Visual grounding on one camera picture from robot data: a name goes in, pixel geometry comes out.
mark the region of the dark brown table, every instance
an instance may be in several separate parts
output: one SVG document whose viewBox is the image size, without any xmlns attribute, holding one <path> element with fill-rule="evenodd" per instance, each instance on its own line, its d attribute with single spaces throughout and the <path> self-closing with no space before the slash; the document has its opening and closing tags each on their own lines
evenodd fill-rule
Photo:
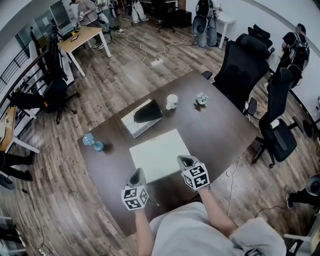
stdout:
<svg viewBox="0 0 320 256">
<path fill-rule="evenodd" d="M 196 105 L 196 95 L 204 92 L 209 101 L 204 108 Z M 176 94 L 178 106 L 166 110 L 167 96 Z M 127 133 L 121 118 L 148 99 L 160 105 L 163 119 L 137 138 Z M 78 145 L 98 192 L 114 220 L 126 236 L 136 232 L 134 212 L 121 201 L 121 190 L 136 170 L 129 148 L 177 129 L 191 155 L 196 156 L 217 179 L 254 141 L 257 129 L 209 81 L 192 71 L 144 96 L 121 110 L 91 132 L 105 148 L 96 152 L 93 146 Z M 196 194 L 184 183 L 179 172 L 147 185 L 153 202 L 146 206 L 150 219 L 187 203 Z"/>
</svg>

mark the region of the wooden floor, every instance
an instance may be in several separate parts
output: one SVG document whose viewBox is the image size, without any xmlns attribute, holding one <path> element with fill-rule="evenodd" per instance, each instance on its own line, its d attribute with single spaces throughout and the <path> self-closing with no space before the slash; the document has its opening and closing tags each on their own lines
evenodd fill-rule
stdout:
<svg viewBox="0 0 320 256">
<path fill-rule="evenodd" d="M 121 27 L 129 24 L 123 19 Z M 190 28 L 177 29 L 176 33 L 165 30 L 158 33 L 152 20 L 124 32 L 135 32 L 129 40 L 142 42 L 147 50 L 146 65 L 163 51 L 166 43 L 181 42 L 191 35 Z M 192 44 L 194 40 L 190 37 L 184 43 Z M 103 50 L 81 47 L 76 52 L 75 57 L 86 73 L 86 77 L 82 77 L 73 67 L 78 78 L 69 93 L 77 90 L 81 95 L 70 104 L 77 110 L 76 115 L 65 112 L 60 125 L 56 125 L 54 114 L 41 113 L 20 137 L 39 148 L 40 154 L 30 167 L 33 182 L 16 179 L 16 186 L 28 190 L 33 198 L 45 244 L 52 256 L 136 254 L 135 235 L 124 237 L 113 221 L 87 172 L 77 139 L 142 96 L 192 70 L 210 70 L 217 74 L 224 57 L 224 51 L 216 47 L 173 45 L 169 48 L 169 58 L 162 65 L 149 69 L 142 64 L 145 52 L 139 49 L 139 44 L 127 42 L 125 34 L 114 35 L 109 49 L 111 58 L 107 58 Z M 252 92 L 259 103 L 258 118 L 267 109 L 265 81 L 263 78 Z M 283 119 L 289 124 L 294 115 L 303 119 L 299 104 L 289 95 Z M 256 119 L 250 120 L 258 125 Z M 317 172 L 316 143 L 297 128 L 293 133 L 297 148 L 272 170 L 268 168 L 270 158 L 267 153 L 255 165 L 250 164 L 259 149 L 256 142 L 241 156 L 234 174 L 230 207 L 230 217 L 237 225 L 254 218 L 262 208 L 283 207 L 286 193 L 302 189 L 307 179 Z M 29 152 L 14 146 L 11 153 L 25 156 Z M 237 161 L 229 170 L 234 171 L 236 166 Z M 231 182 L 232 178 L 223 173 L 211 186 L 214 197 L 226 213 Z M 0 194 L 2 211 L 13 218 L 28 240 L 27 252 L 38 255 L 34 246 L 40 246 L 43 241 L 30 198 L 20 190 L 0 188 Z M 303 234 L 312 212 L 311 206 L 296 204 L 290 210 L 275 208 L 265 210 L 259 216 L 280 234 Z"/>
</svg>

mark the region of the gray shirt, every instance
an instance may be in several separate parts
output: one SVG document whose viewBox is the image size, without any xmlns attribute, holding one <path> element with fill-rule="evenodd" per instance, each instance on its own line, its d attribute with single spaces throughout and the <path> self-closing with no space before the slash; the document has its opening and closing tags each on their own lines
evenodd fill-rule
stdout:
<svg viewBox="0 0 320 256">
<path fill-rule="evenodd" d="M 96 12 L 96 5 L 91 0 L 84 0 L 82 3 L 79 3 L 78 5 L 78 15 L 80 15 L 81 12 L 85 13 L 90 9 L 94 9 L 94 11 L 90 12 L 88 15 L 83 17 L 83 21 L 81 22 L 82 26 L 94 22 L 96 19 L 98 19 L 98 14 Z"/>
<path fill-rule="evenodd" d="M 193 202 L 150 223 L 152 256 L 285 256 L 280 235 L 262 218 L 248 220 L 228 238 L 210 226 L 204 205 Z"/>
</svg>

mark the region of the desk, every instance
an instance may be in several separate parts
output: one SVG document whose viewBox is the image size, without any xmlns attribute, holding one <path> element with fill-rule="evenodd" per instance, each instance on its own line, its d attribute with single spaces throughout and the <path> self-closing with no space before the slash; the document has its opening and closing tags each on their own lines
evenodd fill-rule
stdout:
<svg viewBox="0 0 320 256">
<path fill-rule="evenodd" d="M 210 98 L 205 108 L 194 106 L 196 95 Z M 167 96 L 179 98 L 175 110 L 166 110 Z M 163 118 L 137 138 L 126 133 L 121 118 L 148 99 L 159 104 Z M 105 149 L 96 152 L 78 140 L 81 154 L 107 209 L 126 236 L 136 232 L 135 215 L 121 201 L 121 190 L 136 170 L 129 149 L 168 131 L 177 129 L 190 154 L 205 163 L 210 181 L 217 179 L 255 140 L 255 126 L 216 87 L 197 71 L 169 82 L 142 97 L 94 128 L 91 133 Z M 150 199 L 157 202 L 146 207 L 151 219 L 178 208 L 196 193 L 185 185 L 179 172 L 146 186 Z"/>
<path fill-rule="evenodd" d="M 140 3 L 151 4 L 151 0 L 139 0 Z M 175 7 L 178 8 L 178 0 L 165 0 L 165 3 L 175 3 Z"/>
<path fill-rule="evenodd" d="M 106 55 L 110 58 L 111 53 L 110 53 L 108 45 L 106 43 L 104 34 L 102 33 L 102 28 L 82 26 L 82 27 L 80 27 L 79 32 L 76 33 L 74 36 L 69 37 L 65 41 L 58 42 L 58 46 L 60 47 L 60 49 L 62 49 L 65 53 L 69 54 L 71 60 L 73 61 L 73 63 L 75 64 L 75 66 L 80 71 L 80 73 L 83 77 L 85 77 L 86 74 L 84 73 L 84 71 L 80 67 L 79 63 L 75 59 L 72 52 L 75 49 L 77 49 L 79 46 L 83 45 L 85 42 L 88 42 L 89 46 L 92 47 L 89 43 L 89 40 L 98 34 L 100 35 L 101 41 L 104 45 Z M 71 39 L 74 38 L 76 35 L 78 35 L 78 38 L 71 42 Z"/>
<path fill-rule="evenodd" d="M 223 12 L 220 12 L 218 14 L 217 21 L 223 23 L 223 31 L 221 33 L 221 41 L 219 44 L 219 48 L 221 49 L 222 46 L 224 45 L 224 40 L 226 37 L 226 33 L 227 33 L 227 29 L 228 29 L 229 24 L 234 24 L 236 22 L 236 20 L 225 15 Z"/>
<path fill-rule="evenodd" d="M 18 145 L 39 154 L 40 153 L 39 149 L 21 141 L 15 136 L 16 107 L 10 107 L 7 110 L 5 116 L 2 118 L 1 122 L 3 123 L 6 118 L 9 118 L 10 123 L 9 123 L 9 127 L 5 128 L 5 135 L 0 144 L 0 150 L 5 151 L 7 153 L 11 145 L 13 143 L 17 143 Z"/>
</svg>

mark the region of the white cable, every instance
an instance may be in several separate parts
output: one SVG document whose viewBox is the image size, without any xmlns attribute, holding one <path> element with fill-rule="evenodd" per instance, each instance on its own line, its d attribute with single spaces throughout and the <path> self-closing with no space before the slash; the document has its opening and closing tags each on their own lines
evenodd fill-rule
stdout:
<svg viewBox="0 0 320 256">
<path fill-rule="evenodd" d="M 165 45 L 165 46 L 163 47 L 164 52 L 161 52 L 161 53 L 159 53 L 159 54 L 166 54 L 167 57 L 166 57 L 166 58 L 158 58 L 158 60 L 159 60 L 159 61 L 162 60 L 162 62 L 159 62 L 157 65 L 147 66 L 147 65 L 144 63 L 144 61 L 145 61 L 146 58 L 147 58 L 147 51 L 141 47 L 141 42 L 131 41 L 131 40 L 128 39 L 128 37 L 129 37 L 130 35 L 135 35 L 136 32 L 123 33 L 123 30 L 117 30 L 115 33 L 116 33 L 116 35 L 124 34 L 124 35 L 126 35 L 126 40 L 127 40 L 128 42 L 135 43 L 135 44 L 139 44 L 140 49 L 141 49 L 141 50 L 144 50 L 144 53 L 145 53 L 145 57 L 144 57 L 144 59 L 142 60 L 141 63 L 142 63 L 144 66 L 146 66 L 147 68 L 149 68 L 149 69 L 153 69 L 153 68 L 157 67 L 158 65 L 162 64 L 164 60 L 166 60 L 166 59 L 169 58 L 169 55 L 168 55 L 168 52 L 169 52 L 169 48 L 168 48 L 168 47 L 169 47 L 169 46 L 172 46 L 172 45 L 181 45 L 181 44 L 184 43 L 184 41 L 185 41 L 187 38 L 193 36 L 193 35 L 187 36 L 182 42 L 173 42 L 173 43 L 171 43 L 171 44 L 169 44 L 169 45 Z"/>
<path fill-rule="evenodd" d="M 234 172 L 231 172 L 231 171 L 229 171 L 229 170 L 228 170 L 228 171 L 225 173 L 225 175 L 226 175 L 227 177 L 232 177 L 232 181 L 231 181 L 231 189 L 230 189 L 230 200 L 229 200 L 228 216 L 229 216 L 229 214 L 230 214 L 230 206 L 231 206 L 231 198 L 232 198 L 232 186 L 233 186 L 233 184 L 234 184 L 234 174 L 235 174 L 235 172 L 236 172 L 236 171 L 237 171 L 237 169 L 238 169 L 238 166 L 239 166 L 239 163 L 240 163 L 241 156 L 242 156 L 242 154 L 241 154 L 241 155 L 240 155 L 240 157 L 239 157 L 238 164 L 236 165 L 236 168 L 235 168 Z"/>
</svg>

